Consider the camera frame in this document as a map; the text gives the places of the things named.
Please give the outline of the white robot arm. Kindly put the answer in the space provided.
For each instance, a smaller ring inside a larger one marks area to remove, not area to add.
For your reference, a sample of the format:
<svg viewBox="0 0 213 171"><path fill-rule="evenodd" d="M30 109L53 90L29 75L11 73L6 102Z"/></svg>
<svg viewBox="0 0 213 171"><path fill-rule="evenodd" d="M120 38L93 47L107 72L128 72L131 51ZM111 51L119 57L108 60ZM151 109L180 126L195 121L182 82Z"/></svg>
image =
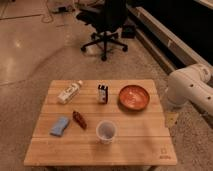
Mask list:
<svg viewBox="0 0 213 171"><path fill-rule="evenodd" d="M213 88L208 85L210 79L210 69L201 63L173 71L168 76L168 103L182 107L191 101L213 116Z"/></svg>

